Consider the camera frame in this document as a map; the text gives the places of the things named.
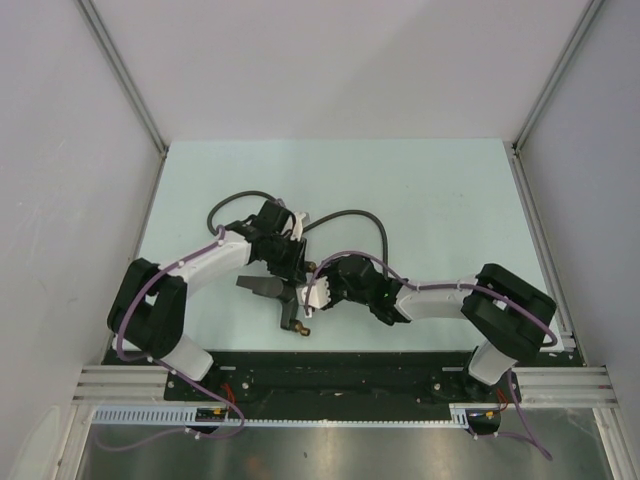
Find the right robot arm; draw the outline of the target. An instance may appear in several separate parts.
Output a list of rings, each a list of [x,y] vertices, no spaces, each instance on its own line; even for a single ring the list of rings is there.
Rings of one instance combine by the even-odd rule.
[[[495,263],[471,277],[416,282],[370,254],[345,251],[325,259],[309,287],[303,295],[307,313],[348,301],[367,307],[388,326],[425,319],[469,321],[484,337],[461,376],[462,391],[473,401],[493,394],[517,363],[558,344],[550,327],[556,302]]]

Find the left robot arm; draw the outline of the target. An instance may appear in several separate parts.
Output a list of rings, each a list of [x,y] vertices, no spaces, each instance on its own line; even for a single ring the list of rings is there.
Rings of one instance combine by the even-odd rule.
[[[306,281],[303,230],[308,215],[267,200],[260,211],[215,228],[212,243],[169,263],[134,260],[107,317],[120,360],[146,359],[186,376],[197,398],[214,397],[214,359],[184,332],[189,299],[216,278],[253,262],[294,285]]]

